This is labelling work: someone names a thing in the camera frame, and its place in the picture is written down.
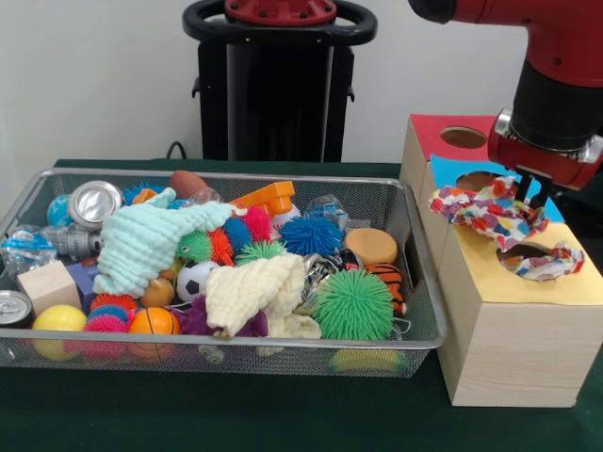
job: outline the wooden box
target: wooden box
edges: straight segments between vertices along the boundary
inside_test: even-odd
[[[447,342],[438,350],[453,405],[571,407],[603,342],[603,279],[590,258],[578,274],[531,282],[508,271],[487,238],[429,211],[431,155],[485,161],[485,142],[453,149],[449,126],[484,136],[494,117],[413,116],[400,179],[411,186],[446,300]],[[529,241],[581,248],[562,222]]]

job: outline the colorful patterned cloth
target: colorful patterned cloth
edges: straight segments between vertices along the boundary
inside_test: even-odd
[[[571,250],[565,242],[558,243],[543,257],[514,256],[500,261],[517,276],[527,280],[554,280],[562,275],[578,273],[584,265],[584,252]]]
[[[513,177],[497,177],[477,194],[444,186],[433,193],[429,207],[452,224],[471,226],[492,238],[501,251],[507,251],[548,225],[543,207],[534,210],[513,199],[513,182]],[[564,242],[546,252],[548,255],[542,257],[517,255],[501,263],[517,276],[534,281],[578,273],[584,264],[584,252],[571,250]]]
[[[479,193],[443,186],[429,200],[430,209],[452,224],[471,226],[493,239],[502,251],[548,226],[545,209],[532,209],[513,199],[514,178],[497,177]]]

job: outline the wire mesh basket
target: wire mesh basket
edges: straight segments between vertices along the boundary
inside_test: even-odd
[[[0,223],[0,237],[19,224],[46,224],[58,195],[93,180],[125,189],[147,182],[166,186],[170,172],[52,169],[36,176]],[[293,202],[334,194],[351,227],[373,227],[398,242],[407,323],[395,322],[383,341],[337,341],[0,329],[0,365],[74,369],[190,371],[244,374],[410,378],[431,349],[445,340],[447,324],[427,242],[410,188],[389,179],[283,177],[199,173],[225,200],[276,181],[292,180]],[[0,290],[16,290],[0,262]]]

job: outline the table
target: table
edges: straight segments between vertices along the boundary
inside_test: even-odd
[[[398,177],[388,164],[60,160],[61,167]],[[603,353],[576,408],[453,408],[435,353],[409,380],[0,370],[2,450],[601,451]]]

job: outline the white wall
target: white wall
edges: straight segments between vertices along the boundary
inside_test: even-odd
[[[192,0],[0,1],[0,215],[57,158],[201,155]],[[346,161],[400,161],[411,112],[494,114],[513,99],[523,30],[429,24],[405,0],[362,0],[380,20],[357,47]]]

